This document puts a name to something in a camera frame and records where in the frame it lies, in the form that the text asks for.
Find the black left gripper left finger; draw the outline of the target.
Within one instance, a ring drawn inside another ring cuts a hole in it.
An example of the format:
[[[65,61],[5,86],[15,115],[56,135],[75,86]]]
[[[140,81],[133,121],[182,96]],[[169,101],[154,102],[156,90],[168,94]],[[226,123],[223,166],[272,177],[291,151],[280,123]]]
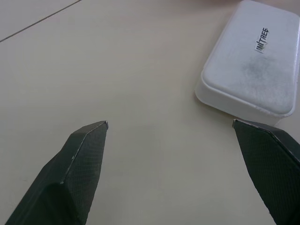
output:
[[[107,121],[73,132],[5,225],[85,225],[101,173]]]

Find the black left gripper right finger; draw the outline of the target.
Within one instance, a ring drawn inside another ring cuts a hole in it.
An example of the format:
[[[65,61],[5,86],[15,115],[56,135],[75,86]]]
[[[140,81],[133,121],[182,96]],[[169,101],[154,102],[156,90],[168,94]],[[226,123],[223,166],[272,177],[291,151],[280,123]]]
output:
[[[266,124],[234,119],[248,174],[276,225],[300,225],[300,144]]]

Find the white plastic box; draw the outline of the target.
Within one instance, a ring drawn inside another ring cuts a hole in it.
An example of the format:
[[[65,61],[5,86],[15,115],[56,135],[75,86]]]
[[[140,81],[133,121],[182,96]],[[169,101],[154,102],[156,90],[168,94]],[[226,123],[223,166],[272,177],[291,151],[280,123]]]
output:
[[[242,0],[195,87],[204,104],[244,120],[276,125],[294,112],[300,16]]]

